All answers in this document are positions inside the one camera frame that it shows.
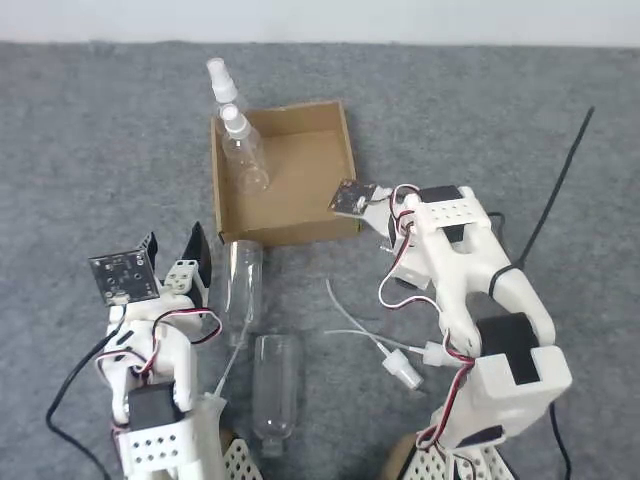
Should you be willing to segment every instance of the perforated plastic part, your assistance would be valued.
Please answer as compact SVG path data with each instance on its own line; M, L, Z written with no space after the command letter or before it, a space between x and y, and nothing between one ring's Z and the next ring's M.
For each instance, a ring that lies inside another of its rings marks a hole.
M126 475L178 467L198 458L193 417L118 436Z
M244 440L235 439L224 454L227 480L262 480L262 475L253 463Z
M428 218L425 228L433 232L438 228L466 223L491 225L489 217L475 197L429 203L424 212Z
M417 451L402 479L453 480L454 462L462 480L515 480L494 447L468 449L455 454L442 454L434 447L428 452Z

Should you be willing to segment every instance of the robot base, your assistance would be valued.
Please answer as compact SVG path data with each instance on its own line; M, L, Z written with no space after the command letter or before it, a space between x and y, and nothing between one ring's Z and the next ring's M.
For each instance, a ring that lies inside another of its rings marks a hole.
M431 447L415 450L405 464L402 480L517 480L494 447L469 448L455 454Z

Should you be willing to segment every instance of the circuit board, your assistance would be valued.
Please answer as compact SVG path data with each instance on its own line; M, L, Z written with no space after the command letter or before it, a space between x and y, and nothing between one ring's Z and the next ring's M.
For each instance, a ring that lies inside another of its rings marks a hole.
M153 266L146 249L89 259L100 295L107 306L158 298Z

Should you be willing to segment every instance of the wire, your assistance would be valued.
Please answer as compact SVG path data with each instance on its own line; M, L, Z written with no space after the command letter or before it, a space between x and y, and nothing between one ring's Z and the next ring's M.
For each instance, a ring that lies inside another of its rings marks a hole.
M397 348L401 348L403 350L407 350L409 352L414 352L414 353L419 353L418 351L423 351L424 348L423 347L413 347L411 345L407 345L406 343L401 343L398 342L397 340L393 340L392 338L387 338L384 337L382 335L377 335L375 333L370 333L367 331L361 331L361 330L345 330L345 329L340 329L340 330L325 330L324 332L325 335L332 335L332 334L337 334L337 333L352 333L355 335L364 335L366 337L369 337L371 340L373 340L374 342L376 340L380 341L380 342L386 342L389 345L393 346L393 347L397 347Z
M55 425L53 423L53 415L58 410L58 407L60 406L62 399L67 393L67 390L69 390L69 387L71 386L73 381L76 379L78 374L82 371L82 369L87 365L87 363L89 363L89 361L97 353L99 353L109 343L109 341L111 341L112 338L114 338L118 334L118 332L120 331L120 327L122 327L122 324L124 323L126 313L127 313L127 307L125 305L122 308L122 317L120 318L116 328L113 329L113 331L109 335L107 335L98 343L96 343L93 346L93 348L89 350L89 352L87 352L87 354L80 359L80 361L76 364L76 366L73 367L71 372L69 372L69 375L67 375L67 378L65 378L64 382L62 382L62 385L60 386L58 393L56 393L56 396L54 397L53 402L51 402L51 405L47 409L47 414L45 416L45 422L47 424L47 428L51 430L53 433L55 433L56 435L58 435L60 438L62 438L65 442L73 445L75 448L80 450L80 452L82 452L89 460L91 460L91 462L96 466L96 468L100 470L100 473L102 473L102 478L104 480L111 480L111 475L109 475L109 472L107 471L106 467L102 464L100 460L98 460L98 457L96 457L93 454L93 452L91 452L91 450L85 447L82 443L80 443L70 434L62 430L60 427Z
M329 281L328 278L325 278L325 285L327 286L327 293L329 293L329 298L331 298L333 305L344 316L344 318L349 320L358 330L360 330L360 332L368 334L371 341L375 344L376 347L378 347L378 350L380 350L385 356L388 356L389 350L387 350L384 345L382 345L373 336L371 336L372 334L366 328L364 328L360 322L358 322L355 318L353 318L353 316L349 312L347 312L345 308L342 306L342 304L338 301L335 294L333 293L333 289L331 288L331 282Z
M139 373L141 374L148 373L153 368L153 364L155 363L156 358L158 357L158 352L160 348L160 342L156 337L156 330L158 329L158 325L160 323L165 323L166 319L170 317L184 317L184 316L195 315L195 314L211 315L213 319L216 322L218 322L218 325L216 326L216 328L214 328L211 331L211 333L208 333L204 337L198 340L191 340L192 345L199 345L201 343L204 343L210 340L213 337L217 337L218 335L220 335L220 333L222 333L222 320L220 320L220 318L216 315L216 313L210 308L183 308L180 310L171 310L169 312L165 312L162 315L160 315L158 318L156 318L153 322L153 326L151 327L151 339L152 339L153 351L151 356L149 357L149 360L147 360L147 363L142 367Z
M582 137L584 137L584 134L587 131L587 127L589 126L589 122L591 121L591 117L593 116L593 112L595 112L595 107L589 108L589 110L587 111L587 114L584 117L584 120L582 121L582 125L580 126L580 130L578 131L578 135L576 136L576 139L573 141L573 144L569 149L567 158L564 161L564 166L562 167L562 170L560 171L560 175L558 176L558 180L556 181L556 184L553 187L553 191L551 192L551 196L547 201L547 205L544 207L544 210L542 211L540 220L538 220L538 224L536 225L536 228L533 229L533 233L531 234L531 237L529 237L529 241L527 242L524 249L522 250L522 253L520 254L520 258L518 258L517 263L519 265L519 268L524 268L524 263L527 260L527 256L529 255L529 252L531 251L531 248L533 247L534 242L538 238L538 234L540 233L540 230L542 230L542 226L546 222L547 217L549 216L549 212L551 212L551 208L553 207L553 204L556 201L556 197L558 196L558 193L562 188L562 184L564 183L564 179L567 176L569 167L571 167L573 156L575 155L576 150L578 150L578 147L582 142Z
M425 430L418 432L418 435L416 437L416 448L419 450L427 451L432 446L437 444L438 440L442 436L442 432L444 432L444 429L447 426L447 422L449 421L449 416L451 415L451 410L453 409L453 403L455 402L458 391L462 386L462 380L467 375L467 373L469 373L475 366L475 359L462 355L449 346L450 336L451 333L449 332L449 330L447 330L444 335L442 346L449 356L463 362L462 367L460 367L460 369L456 372L456 375L453 377L453 381L451 382L451 386L449 387L449 393L447 393L447 398L444 402L442 416L440 417L440 421L438 422L438 424L430 426Z
M547 204L545 205L544 210L540 215L540 219L538 220L538 223L533 229L533 232L531 233L529 240L527 240L527 243L524 249L522 250L522 253L520 254L520 256L515 262L511 263L510 265L507 265L506 267L501 268L500 270L498 270L496 273L493 274L493 277L491 277L491 281L489 282L489 291L488 291L488 294L491 298L493 298L493 291L495 290L496 282L502 274L508 272L509 270L513 270L515 268L520 270L524 269L525 262L527 260L527 257L529 256L529 253L531 252L531 249L533 248L533 244L535 243L536 239L538 238L538 235L540 234L540 231L542 230L542 227L547 221L547 217L551 212L551 208L553 207L553 204L556 201L556 197L558 196L558 193L562 188L562 184L564 183L567 173L569 172L569 167L571 167L571 163L573 162L573 157L576 151L578 150L580 143L582 142L582 138L584 137L585 132L587 131L587 127L589 126L589 122L591 121L591 117L593 116L593 112L595 112L595 107L591 107L587 111L587 114L585 115L584 120L582 121L582 125L580 126L580 130L578 131L578 135L573 141L571 148L569 148L569 153L567 153L567 158L565 159L564 165L562 166L562 170L558 175L556 184L554 185L553 190L551 191L551 195L547 200Z
M249 322L245 321L244 327L242 327L242 331L240 332L240 339L238 340L238 344L236 345L236 348L233 350L233 354L231 354L231 358L229 359L229 362L227 363L227 366L224 369L224 373L222 374L222 377L220 377L220 380L218 381L218 385L216 385L216 389L213 392L214 397L220 397L220 394L222 393L222 388L224 387L224 384L227 382L227 377L229 376L231 367L233 367L233 364L235 363L236 358L238 357L238 353L240 353L240 348L244 343L244 337L247 334L248 328L249 328Z
M556 418L556 404L555 402L551 402L549 405L549 418L551 418L551 428L553 429L553 436L556 438L556 443L558 444L558 448L560 449L560 453L562 453L562 458L564 458L565 464L565 473L564 479L571 479L571 458L569 457L569 452L567 451L567 447L564 445L564 441L562 440L562 436L560 435L560 429L558 428L558 419Z
M114 357L117 358L122 356L132 356L134 360L138 360L139 362L141 362L142 364L141 366L140 365L131 366L131 368L133 368L136 373L140 373L144 368L144 366L147 364L146 358L144 358L142 355L140 355L136 351L130 350L130 349L111 350L108 352L101 353L96 357L94 365L98 372L98 375L100 376L100 379L109 387L111 387L111 384L105 377L104 369L102 368L102 362L108 358L114 358Z
M391 216L393 217L394 220L398 219L398 217L395 214L394 207L396 204L396 197L398 195L398 191L400 191L400 189L402 188L409 189L413 191L413 193L420 193L420 188L410 183L402 183L393 189L393 191L391 192L391 195L389 195L389 211L391 212Z
M429 303L433 306L433 308L435 308L439 314L442 313L442 309L440 308L440 306L436 303L435 300L433 300L432 298L426 297L424 295L414 295L412 297L409 298L405 298L404 300L402 300L399 303L387 303L384 298L382 297L382 290L384 289L385 284L387 283L387 281L393 276L394 272L396 271L396 269L398 268L398 265L400 265L400 261L402 260L402 257L405 255L405 253L407 252L408 248L409 248L409 240L411 239L411 233L410 233L410 228L413 225L413 222L409 222L406 225L406 235L404 237L404 240L402 241L402 245L400 246L400 249L398 250L398 255L396 256L396 259L394 260L393 264L391 265L391 268L389 269L389 272L387 273L387 275L384 277L384 279L382 280L382 282L380 282L380 285L378 286L378 300L380 301L380 303L390 309L390 310L399 310L402 307L405 307L407 305L409 305L410 303L413 302L426 302Z

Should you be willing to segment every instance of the black antenna wire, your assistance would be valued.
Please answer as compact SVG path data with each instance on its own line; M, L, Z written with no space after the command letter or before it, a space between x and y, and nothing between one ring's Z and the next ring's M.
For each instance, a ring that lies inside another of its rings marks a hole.
M542 211L542 215L540 215L540 219L538 220L536 227L533 229L533 233L529 237L529 240L527 241L527 244L522 250L520 257L518 257L518 259L515 262L513 262L511 265L507 265L506 267L498 270L496 273L493 274L493 277L491 277L491 281L489 282L489 292L488 292L491 298L493 298L493 291L495 290L496 282L498 281L498 278L500 278L500 276L503 273L506 273L509 270L513 270L514 268L518 268L520 270L524 269L525 262L527 261L527 257L529 256L529 253L533 248L533 244L535 243L536 239L538 238L538 235L540 234L540 231L542 230L542 227L547 221L547 218L549 217L549 213L553 208L553 204L556 201L556 197L558 196L558 193L562 188L562 184L564 183L564 180L567 177L567 173L569 172L569 168L571 167L571 163L573 162L573 157L576 151L578 150L580 143L582 142L582 138L584 137L585 132L587 131L587 127L589 126L589 122L591 121L591 117L593 116L593 112L595 112L595 107L591 107L587 111L587 114L585 115L584 120L582 121L582 125L580 126L580 130L578 131L578 135L576 136L576 139L573 141L573 144L569 149L569 153L567 154L567 158L564 161L564 165L562 167L562 170L560 171L560 175L558 175L558 180L556 180L556 184L553 187L553 190L551 191L549 200L547 200L547 204L545 205L544 210Z

